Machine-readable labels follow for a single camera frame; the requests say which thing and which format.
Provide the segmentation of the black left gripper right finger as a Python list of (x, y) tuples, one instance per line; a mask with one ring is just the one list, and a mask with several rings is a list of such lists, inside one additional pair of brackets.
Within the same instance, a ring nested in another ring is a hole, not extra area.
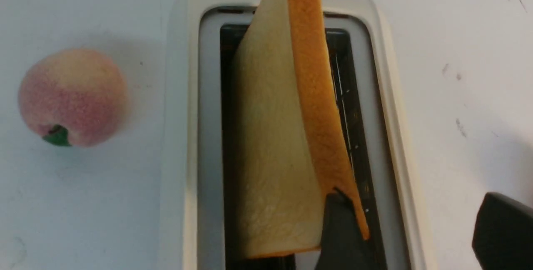
[(472, 248), (483, 270), (533, 268), (533, 210), (497, 192), (485, 195)]

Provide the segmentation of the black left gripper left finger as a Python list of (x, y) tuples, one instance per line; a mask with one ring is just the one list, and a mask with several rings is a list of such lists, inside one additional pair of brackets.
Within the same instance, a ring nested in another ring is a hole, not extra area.
[(352, 200), (337, 187), (327, 194), (316, 270), (376, 270)]

